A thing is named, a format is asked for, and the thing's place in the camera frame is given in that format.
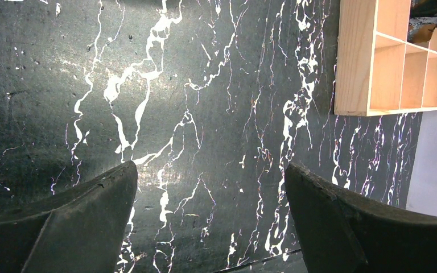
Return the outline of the orange grey patterned tie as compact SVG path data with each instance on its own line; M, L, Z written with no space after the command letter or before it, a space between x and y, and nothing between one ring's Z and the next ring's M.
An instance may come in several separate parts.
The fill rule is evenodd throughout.
M437 25L437 17L415 17L409 19L407 41L419 44L431 40Z

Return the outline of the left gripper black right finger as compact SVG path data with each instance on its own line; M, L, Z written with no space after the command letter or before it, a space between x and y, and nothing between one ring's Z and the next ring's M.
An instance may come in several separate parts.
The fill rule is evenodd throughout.
M294 163L285 189L309 272L437 272L437 216L367 198Z

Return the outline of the wooden compartment tray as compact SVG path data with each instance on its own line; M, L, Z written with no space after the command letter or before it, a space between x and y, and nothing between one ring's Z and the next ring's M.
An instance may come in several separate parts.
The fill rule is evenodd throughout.
M334 113L437 110L437 28L414 42L410 1L341 1Z

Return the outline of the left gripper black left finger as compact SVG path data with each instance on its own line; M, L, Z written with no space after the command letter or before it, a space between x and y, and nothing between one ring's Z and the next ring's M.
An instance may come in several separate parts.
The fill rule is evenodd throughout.
M0 214L0 272L113 272L137 178L136 165L128 161Z

